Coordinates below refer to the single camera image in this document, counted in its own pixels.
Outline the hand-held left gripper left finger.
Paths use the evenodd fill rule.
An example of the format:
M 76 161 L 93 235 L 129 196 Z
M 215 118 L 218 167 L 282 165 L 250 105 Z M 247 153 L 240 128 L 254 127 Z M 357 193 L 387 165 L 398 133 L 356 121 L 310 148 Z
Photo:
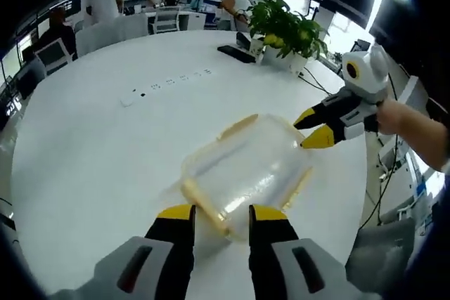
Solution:
M 195 206 L 161 211 L 143 237 L 101 259 L 92 279 L 50 299 L 185 299 L 194 267 Z

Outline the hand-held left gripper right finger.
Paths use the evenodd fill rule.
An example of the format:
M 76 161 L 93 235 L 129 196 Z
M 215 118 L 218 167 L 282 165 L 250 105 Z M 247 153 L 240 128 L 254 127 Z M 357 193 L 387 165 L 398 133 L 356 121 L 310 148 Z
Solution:
M 300 239 L 288 217 L 249 206 L 249 269 L 256 299 L 380 299 L 347 280 L 344 265 L 311 239 Z

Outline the person's right hand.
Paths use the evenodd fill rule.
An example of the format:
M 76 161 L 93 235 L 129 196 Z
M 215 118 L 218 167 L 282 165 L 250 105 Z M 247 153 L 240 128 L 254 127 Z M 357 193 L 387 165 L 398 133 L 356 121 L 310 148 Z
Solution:
M 389 98 L 381 102 L 376 113 L 379 132 L 385 135 L 398 133 L 406 109 L 404 104 Z

